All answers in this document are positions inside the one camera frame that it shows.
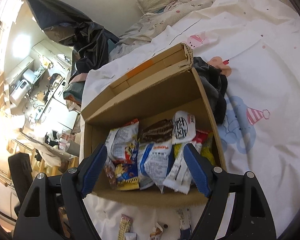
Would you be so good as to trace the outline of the blue cartoon snack bag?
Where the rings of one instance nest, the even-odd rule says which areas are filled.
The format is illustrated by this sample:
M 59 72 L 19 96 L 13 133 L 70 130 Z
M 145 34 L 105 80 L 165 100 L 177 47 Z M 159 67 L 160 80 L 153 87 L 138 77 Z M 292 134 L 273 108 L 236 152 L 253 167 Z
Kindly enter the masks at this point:
M 129 191 L 139 189 L 138 168 L 134 164 L 118 164 L 115 168 L 116 189 Z

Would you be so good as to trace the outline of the yellow snack bag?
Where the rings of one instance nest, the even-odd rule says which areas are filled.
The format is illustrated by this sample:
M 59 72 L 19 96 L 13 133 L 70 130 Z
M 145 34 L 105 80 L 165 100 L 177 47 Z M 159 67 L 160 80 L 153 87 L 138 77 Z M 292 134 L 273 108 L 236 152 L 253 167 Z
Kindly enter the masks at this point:
M 195 137 L 189 142 L 194 145 L 194 147 L 202 157 L 206 157 L 212 165 L 216 165 L 215 158 L 212 154 L 212 140 L 213 132 L 201 131 L 197 129 Z M 172 145 L 174 150 L 175 166 L 181 165 L 181 160 L 183 158 L 183 147 L 187 143 L 188 141 L 184 140 L 183 142 L 181 142 L 180 139 L 176 139 L 173 135 Z

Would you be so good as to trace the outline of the white purple snack bar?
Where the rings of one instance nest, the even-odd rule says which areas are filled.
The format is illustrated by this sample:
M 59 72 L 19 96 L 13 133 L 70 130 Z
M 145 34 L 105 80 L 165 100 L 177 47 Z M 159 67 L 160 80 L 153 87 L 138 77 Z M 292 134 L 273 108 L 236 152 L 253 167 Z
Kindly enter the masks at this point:
M 189 208 L 183 208 L 177 210 L 177 215 L 179 217 L 180 222 L 180 237 L 181 240 L 187 240 L 190 238 L 192 233 L 191 228 L 191 218 L 190 218 L 190 210 Z

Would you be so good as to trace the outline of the brown cardboard box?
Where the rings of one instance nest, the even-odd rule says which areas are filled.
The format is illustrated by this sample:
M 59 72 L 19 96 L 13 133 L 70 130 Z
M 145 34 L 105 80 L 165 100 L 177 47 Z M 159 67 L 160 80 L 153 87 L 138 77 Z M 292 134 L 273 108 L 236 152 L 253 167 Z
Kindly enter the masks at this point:
M 138 119 L 142 131 L 158 121 L 172 119 L 177 111 L 193 114 L 197 129 L 213 131 L 215 144 L 212 144 L 212 153 L 216 163 L 226 170 L 221 139 L 206 89 L 193 67 L 193 50 L 184 43 L 161 52 L 131 70 L 127 77 L 107 85 L 82 109 L 85 125 L 83 156 L 89 157 L 113 128 Z M 115 190 L 101 170 L 92 194 L 103 199 L 151 208 L 190 207 L 207 202 L 195 186 L 188 194 L 170 189 L 160 193 L 156 186 L 145 190 Z

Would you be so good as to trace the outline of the white bed sheet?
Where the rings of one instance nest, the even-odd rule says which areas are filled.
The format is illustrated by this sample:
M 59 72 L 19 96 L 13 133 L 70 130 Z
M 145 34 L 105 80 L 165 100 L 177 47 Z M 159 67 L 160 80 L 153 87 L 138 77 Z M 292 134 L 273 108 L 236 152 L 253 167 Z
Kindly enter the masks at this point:
M 197 38 L 193 53 L 217 60 L 228 75 L 227 112 L 218 126 L 230 172 L 253 171 L 266 195 L 276 233 L 300 209 L 300 16 L 287 0 L 205 0 L 130 53 L 89 73 L 87 106 L 111 82 L 153 55 Z

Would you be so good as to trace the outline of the white microwave oven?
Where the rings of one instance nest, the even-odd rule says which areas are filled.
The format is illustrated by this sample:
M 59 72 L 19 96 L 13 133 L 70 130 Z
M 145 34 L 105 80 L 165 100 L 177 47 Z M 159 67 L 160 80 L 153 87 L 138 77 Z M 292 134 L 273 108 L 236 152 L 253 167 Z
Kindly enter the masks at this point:
M 25 79 L 21 80 L 10 94 L 10 102 L 18 106 L 24 96 L 30 91 L 31 86 Z

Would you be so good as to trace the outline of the white blue snack bag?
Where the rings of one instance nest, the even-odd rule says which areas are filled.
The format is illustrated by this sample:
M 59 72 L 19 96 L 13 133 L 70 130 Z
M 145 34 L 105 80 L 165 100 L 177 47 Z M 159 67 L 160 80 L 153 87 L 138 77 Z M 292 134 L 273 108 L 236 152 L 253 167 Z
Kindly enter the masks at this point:
M 145 142 L 139 145 L 137 168 L 140 190 L 156 185 L 163 193 L 163 182 L 173 163 L 172 150 L 172 139 L 164 142 Z

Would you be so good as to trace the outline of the grey floral duvet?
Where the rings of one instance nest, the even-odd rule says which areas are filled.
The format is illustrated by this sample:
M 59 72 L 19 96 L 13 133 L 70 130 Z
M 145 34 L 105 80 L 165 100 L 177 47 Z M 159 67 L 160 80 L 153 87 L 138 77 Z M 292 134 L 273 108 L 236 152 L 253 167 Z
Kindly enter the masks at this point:
M 109 60 L 113 61 L 134 49 L 150 43 L 161 34 L 166 27 L 173 26 L 192 11 L 210 7 L 215 0 L 175 0 L 156 12 L 143 14 L 134 23 L 110 52 Z

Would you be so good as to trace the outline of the red white snack bar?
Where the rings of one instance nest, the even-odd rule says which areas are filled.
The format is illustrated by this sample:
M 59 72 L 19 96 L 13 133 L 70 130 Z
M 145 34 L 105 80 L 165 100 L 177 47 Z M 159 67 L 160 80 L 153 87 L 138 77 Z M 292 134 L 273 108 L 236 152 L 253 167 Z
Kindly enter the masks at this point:
M 168 187 L 169 189 L 174 190 L 175 192 L 188 194 L 190 191 L 191 184 L 192 184 L 192 176 L 190 174 L 190 171 L 184 159 L 184 147 L 183 147 L 183 158 L 181 160 L 181 165 L 175 166 L 173 164 L 169 174 L 164 179 L 163 185 L 165 187 Z

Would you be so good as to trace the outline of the white grey snack bag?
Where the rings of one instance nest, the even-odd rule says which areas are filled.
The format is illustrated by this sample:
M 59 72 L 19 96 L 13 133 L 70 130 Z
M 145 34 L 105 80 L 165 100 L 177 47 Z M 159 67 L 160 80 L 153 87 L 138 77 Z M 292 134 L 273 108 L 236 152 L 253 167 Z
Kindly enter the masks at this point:
M 138 142 L 139 121 L 133 119 L 122 127 L 111 129 L 106 138 L 109 159 L 116 163 L 133 164 Z

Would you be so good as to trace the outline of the black plastic bag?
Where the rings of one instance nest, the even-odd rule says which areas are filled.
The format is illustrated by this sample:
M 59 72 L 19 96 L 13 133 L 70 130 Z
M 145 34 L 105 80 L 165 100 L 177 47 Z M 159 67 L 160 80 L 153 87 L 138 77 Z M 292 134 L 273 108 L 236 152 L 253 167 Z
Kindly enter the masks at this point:
M 63 46 L 73 47 L 78 54 L 75 72 L 69 82 L 84 82 L 90 70 L 109 62 L 109 44 L 119 38 L 91 20 L 86 14 L 60 0 L 26 0 L 46 36 Z

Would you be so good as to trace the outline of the dark grey cloth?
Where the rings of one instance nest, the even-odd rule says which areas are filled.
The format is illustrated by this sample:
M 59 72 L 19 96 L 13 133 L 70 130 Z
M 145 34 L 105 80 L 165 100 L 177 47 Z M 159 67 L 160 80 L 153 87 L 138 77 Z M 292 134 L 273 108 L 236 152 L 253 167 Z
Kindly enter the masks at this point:
M 216 124 L 223 123 L 226 114 L 226 100 L 224 98 L 228 87 L 228 80 L 220 69 L 205 62 L 201 57 L 193 58 L 193 67 L 205 89 Z

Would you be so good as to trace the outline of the white black character packet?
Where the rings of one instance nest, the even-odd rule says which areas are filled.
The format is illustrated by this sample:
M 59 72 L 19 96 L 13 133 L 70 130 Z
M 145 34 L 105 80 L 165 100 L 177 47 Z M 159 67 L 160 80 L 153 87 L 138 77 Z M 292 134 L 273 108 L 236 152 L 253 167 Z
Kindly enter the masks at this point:
M 172 144 L 189 142 L 196 136 L 195 116 L 185 111 L 177 111 L 172 119 Z

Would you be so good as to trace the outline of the dark brown snack packet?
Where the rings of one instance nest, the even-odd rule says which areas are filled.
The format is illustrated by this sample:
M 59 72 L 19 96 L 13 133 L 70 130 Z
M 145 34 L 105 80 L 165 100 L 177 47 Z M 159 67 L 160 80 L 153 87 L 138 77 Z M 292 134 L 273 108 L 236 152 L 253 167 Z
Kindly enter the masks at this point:
M 141 142 L 165 142 L 172 138 L 172 120 L 164 119 L 143 129 L 139 139 Z

